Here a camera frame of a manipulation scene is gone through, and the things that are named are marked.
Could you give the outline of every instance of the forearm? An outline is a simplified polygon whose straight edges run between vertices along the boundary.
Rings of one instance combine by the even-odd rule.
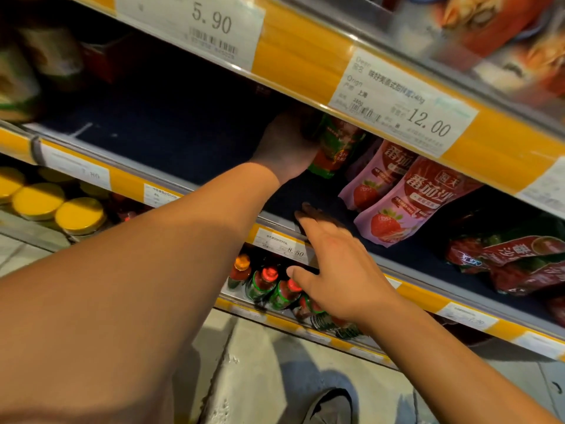
[[[398,296],[368,331],[444,424],[558,423],[418,306]]]
[[[0,411],[73,414],[151,396],[278,187],[270,170],[246,163],[3,278],[0,339],[13,342],[0,350],[0,373],[11,382],[0,389]]]

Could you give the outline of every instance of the white price label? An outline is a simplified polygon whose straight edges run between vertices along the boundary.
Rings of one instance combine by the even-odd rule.
[[[300,337],[303,337],[304,339],[308,339],[309,341],[321,342],[325,345],[328,345],[332,341],[332,338],[330,338],[329,336],[324,336],[318,332],[308,330],[303,327],[297,328],[296,334]]]
[[[565,344],[530,331],[518,336],[512,343],[549,358],[558,359],[565,354]]]
[[[252,0],[115,0],[118,19],[251,71],[265,10]]]
[[[311,246],[263,228],[257,230],[253,245],[304,264],[309,264],[315,255]]]
[[[565,219],[565,156],[560,156],[516,197]]]
[[[144,183],[143,202],[153,208],[160,207],[179,198],[180,196],[173,195],[173,193],[166,192],[163,189]]]
[[[456,304],[455,302],[449,302],[436,314],[481,331],[498,323],[498,318],[496,317]]]
[[[267,321],[267,316],[265,314],[261,314],[257,311],[253,311],[243,307],[235,308],[236,314],[240,315],[245,318],[249,318],[250,320],[256,321],[258,323],[265,323]]]
[[[363,49],[356,49],[329,106],[439,158],[478,111]]]
[[[102,187],[107,191],[112,190],[109,182],[108,168],[101,167],[77,156],[69,155],[44,143],[41,143],[41,154],[49,168]]]
[[[366,349],[352,347],[349,350],[349,352],[351,354],[353,354],[354,356],[363,357],[363,358],[366,358],[367,360],[370,360],[370,361],[375,362],[375,363],[381,363],[383,360],[385,360],[385,358],[383,356],[380,356],[378,354],[374,354],[370,351],[367,351]]]
[[[390,283],[390,285],[392,287],[394,287],[395,289],[397,289],[398,287],[400,287],[402,285],[402,283],[400,281],[397,281],[393,278],[389,278],[387,276],[385,276],[385,278],[387,279],[387,281]]]

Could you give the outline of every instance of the person's left hand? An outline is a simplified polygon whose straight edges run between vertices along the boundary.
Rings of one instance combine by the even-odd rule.
[[[280,184],[299,176],[320,148],[317,142],[304,139],[300,132],[303,120],[312,112],[312,108],[301,105],[280,113],[265,129],[251,162],[269,168]]]

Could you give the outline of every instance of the person's left arm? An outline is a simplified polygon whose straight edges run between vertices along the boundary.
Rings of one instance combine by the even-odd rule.
[[[131,422],[171,377],[258,213],[317,146],[279,115],[255,156],[0,282],[0,420]]]

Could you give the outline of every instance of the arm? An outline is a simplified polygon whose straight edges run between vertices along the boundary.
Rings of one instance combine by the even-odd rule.
[[[0,420],[138,420],[263,205],[314,158],[284,113],[252,162],[0,282]]]
[[[359,240],[309,205],[297,219],[320,275],[288,275],[330,314],[357,323],[396,363],[444,424],[557,424],[547,410],[400,296]]]

